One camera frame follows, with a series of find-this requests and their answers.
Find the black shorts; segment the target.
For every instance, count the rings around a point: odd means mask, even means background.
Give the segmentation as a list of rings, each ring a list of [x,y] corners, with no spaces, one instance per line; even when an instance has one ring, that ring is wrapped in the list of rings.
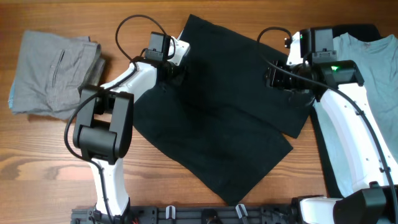
[[[181,84],[162,83],[134,105],[134,127],[169,158],[236,205],[291,150],[312,108],[309,93],[269,88],[267,62],[286,56],[190,15]]]

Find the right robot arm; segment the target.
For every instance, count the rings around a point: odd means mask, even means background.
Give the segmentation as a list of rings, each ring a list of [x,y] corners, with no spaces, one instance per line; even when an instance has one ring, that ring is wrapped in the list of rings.
[[[310,93],[337,195],[295,201],[298,223],[397,222],[397,39],[316,27],[289,34],[267,86]]]

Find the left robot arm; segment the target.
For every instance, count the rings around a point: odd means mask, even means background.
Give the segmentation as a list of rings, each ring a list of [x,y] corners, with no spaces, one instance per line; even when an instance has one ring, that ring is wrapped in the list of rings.
[[[180,83],[187,71],[182,63],[156,62],[139,57],[125,72],[101,86],[82,90],[73,113],[73,139],[67,149],[93,173],[97,202],[88,219],[93,223],[132,223],[130,197],[125,188],[123,159],[132,138],[134,104],[156,85]]]

